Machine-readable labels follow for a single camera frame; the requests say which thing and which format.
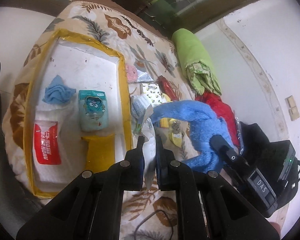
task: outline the red package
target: red package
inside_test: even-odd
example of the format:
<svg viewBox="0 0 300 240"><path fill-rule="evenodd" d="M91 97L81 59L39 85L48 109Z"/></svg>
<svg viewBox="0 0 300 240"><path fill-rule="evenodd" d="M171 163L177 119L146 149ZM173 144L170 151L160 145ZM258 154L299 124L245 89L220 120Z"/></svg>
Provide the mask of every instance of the red package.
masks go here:
<svg viewBox="0 0 300 240"><path fill-rule="evenodd" d="M220 96L206 91L202 96L197 96L195 100L206 103L211 107L218 117L223 117L226 120L232 143L235 146L240 146L237 134L237 126L235 124L235 118L231 107L223 103Z"/></svg>
<svg viewBox="0 0 300 240"><path fill-rule="evenodd" d="M170 97L171 101L179 101L179 98L177 97L175 91L164 76L158 77L158 81L161 91L167 94L167 96Z"/></svg>
<svg viewBox="0 0 300 240"><path fill-rule="evenodd" d="M59 165L58 122L35 121L34 150L40 164Z"/></svg>

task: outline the pink round object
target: pink round object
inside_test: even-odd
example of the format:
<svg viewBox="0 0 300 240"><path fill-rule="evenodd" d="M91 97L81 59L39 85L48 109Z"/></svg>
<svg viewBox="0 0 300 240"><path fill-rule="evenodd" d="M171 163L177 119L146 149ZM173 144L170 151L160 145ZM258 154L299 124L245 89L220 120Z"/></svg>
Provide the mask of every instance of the pink round object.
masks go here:
<svg viewBox="0 0 300 240"><path fill-rule="evenodd" d="M138 72L135 66L126 65L126 72L128 83L136 82L138 79Z"/></svg>

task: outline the blue fuzzy fabric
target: blue fuzzy fabric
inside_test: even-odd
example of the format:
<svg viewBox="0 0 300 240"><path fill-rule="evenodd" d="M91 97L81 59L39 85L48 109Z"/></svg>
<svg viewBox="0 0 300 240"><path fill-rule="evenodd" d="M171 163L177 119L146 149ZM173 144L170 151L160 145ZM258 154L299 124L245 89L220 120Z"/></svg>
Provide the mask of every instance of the blue fuzzy fabric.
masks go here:
<svg viewBox="0 0 300 240"><path fill-rule="evenodd" d="M56 75L46 88L42 101L50 105L65 104L69 102L75 92L76 89L65 86L61 77Z"/></svg>
<svg viewBox="0 0 300 240"><path fill-rule="evenodd" d="M226 121L218 118L216 113L205 103L199 101L175 101L159 105L154 108L150 116L152 122L168 117L190 124L190 139L195 150L200 152L199 156L183 162L193 170L207 173L215 170L221 171L223 161L210 147L210 139L213 135L221 135L227 143L234 148L228 132Z"/></svg>

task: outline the silver rivet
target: silver rivet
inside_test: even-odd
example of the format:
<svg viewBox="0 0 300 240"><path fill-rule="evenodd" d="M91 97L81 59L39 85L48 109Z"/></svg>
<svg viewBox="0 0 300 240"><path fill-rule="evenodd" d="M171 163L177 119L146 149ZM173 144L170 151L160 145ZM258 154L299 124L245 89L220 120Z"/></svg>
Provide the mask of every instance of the silver rivet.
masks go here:
<svg viewBox="0 0 300 240"><path fill-rule="evenodd" d="M128 167L128 166L130 165L130 162L124 160L124 161L120 162L120 165L121 165L122 167Z"/></svg>
<svg viewBox="0 0 300 240"><path fill-rule="evenodd" d="M218 177L218 173L216 171L208 171L208 175L212 178Z"/></svg>
<svg viewBox="0 0 300 240"><path fill-rule="evenodd" d="M176 161L176 160L173 160L173 161L170 162L170 165L173 166L173 167L178 167L178 166L180 166L180 162Z"/></svg>
<svg viewBox="0 0 300 240"><path fill-rule="evenodd" d="M90 178L92 176L92 172L91 171L84 171L82 174L82 177L87 179Z"/></svg>

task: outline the blue cloth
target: blue cloth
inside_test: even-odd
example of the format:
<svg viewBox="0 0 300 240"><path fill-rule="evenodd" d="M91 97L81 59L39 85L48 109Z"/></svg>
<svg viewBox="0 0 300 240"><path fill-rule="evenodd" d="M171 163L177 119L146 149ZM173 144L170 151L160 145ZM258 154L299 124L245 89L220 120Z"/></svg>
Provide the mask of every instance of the blue cloth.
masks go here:
<svg viewBox="0 0 300 240"><path fill-rule="evenodd" d="M75 92L76 89L65 86L61 77L56 75L46 88L42 101L50 105L65 104L69 102Z"/></svg>
<svg viewBox="0 0 300 240"><path fill-rule="evenodd" d="M190 124L190 139L199 156L183 162L193 170L207 173L210 170L220 172L223 161L210 147L210 139L213 135L221 135L227 143L234 148L228 132L226 121L218 118L216 113L205 103L199 101L175 101L159 105L154 108L150 116L152 122L163 117L188 121Z"/></svg>

